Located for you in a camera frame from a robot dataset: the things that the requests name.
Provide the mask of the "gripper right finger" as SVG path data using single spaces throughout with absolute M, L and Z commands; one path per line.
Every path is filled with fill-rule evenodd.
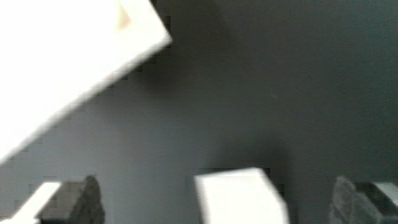
M 328 224 L 398 224 L 398 181 L 335 178 Z

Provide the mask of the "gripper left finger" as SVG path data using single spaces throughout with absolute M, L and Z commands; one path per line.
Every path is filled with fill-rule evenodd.
M 38 224 L 104 224 L 101 188 L 92 175 L 61 183 L 37 219 Z

